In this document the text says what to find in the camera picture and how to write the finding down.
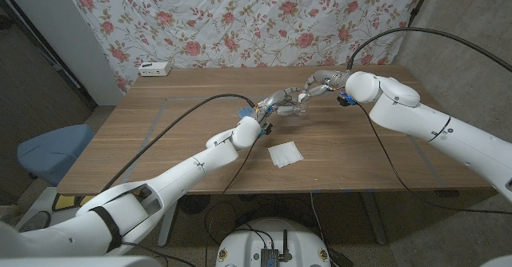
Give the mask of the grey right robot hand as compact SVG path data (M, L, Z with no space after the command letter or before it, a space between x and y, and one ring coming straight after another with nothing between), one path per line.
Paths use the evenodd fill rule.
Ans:
M318 70L314 72L298 95L298 102L305 104L313 97L344 88L349 76L349 71Z

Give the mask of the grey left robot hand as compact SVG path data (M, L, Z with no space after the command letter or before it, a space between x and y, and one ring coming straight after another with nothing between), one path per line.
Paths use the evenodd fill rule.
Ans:
M302 116L306 114L306 108L303 104L298 102L300 89L297 87L289 87L284 90L278 90L259 102L251 113L251 117L258 122L262 122L271 114L279 116Z

